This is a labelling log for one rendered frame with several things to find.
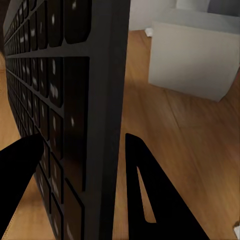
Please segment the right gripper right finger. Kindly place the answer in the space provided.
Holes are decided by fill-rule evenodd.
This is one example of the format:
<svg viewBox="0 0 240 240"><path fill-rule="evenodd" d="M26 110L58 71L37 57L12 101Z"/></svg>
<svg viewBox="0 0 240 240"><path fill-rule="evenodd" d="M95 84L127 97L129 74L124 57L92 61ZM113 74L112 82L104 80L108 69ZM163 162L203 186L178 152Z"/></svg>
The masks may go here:
<svg viewBox="0 0 240 240"><path fill-rule="evenodd" d="M125 134L129 240L210 240L145 142ZM145 220L139 168L156 223Z"/></svg>

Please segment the keyboard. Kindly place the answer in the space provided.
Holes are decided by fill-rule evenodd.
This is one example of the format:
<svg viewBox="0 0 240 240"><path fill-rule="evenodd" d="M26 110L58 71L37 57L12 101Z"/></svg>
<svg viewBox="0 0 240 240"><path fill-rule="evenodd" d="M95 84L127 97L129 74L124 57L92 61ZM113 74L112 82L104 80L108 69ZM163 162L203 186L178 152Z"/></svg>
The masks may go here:
<svg viewBox="0 0 240 240"><path fill-rule="evenodd" d="M10 0L8 102L55 240L112 240L131 0Z"/></svg>

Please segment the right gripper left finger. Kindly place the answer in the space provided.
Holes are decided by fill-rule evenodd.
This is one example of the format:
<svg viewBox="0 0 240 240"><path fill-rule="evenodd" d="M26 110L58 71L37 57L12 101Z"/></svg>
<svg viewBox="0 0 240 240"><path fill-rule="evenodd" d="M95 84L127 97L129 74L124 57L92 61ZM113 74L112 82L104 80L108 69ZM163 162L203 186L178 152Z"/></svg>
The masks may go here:
<svg viewBox="0 0 240 240"><path fill-rule="evenodd" d="M44 151L41 133L23 137L0 151L0 240Z"/></svg>

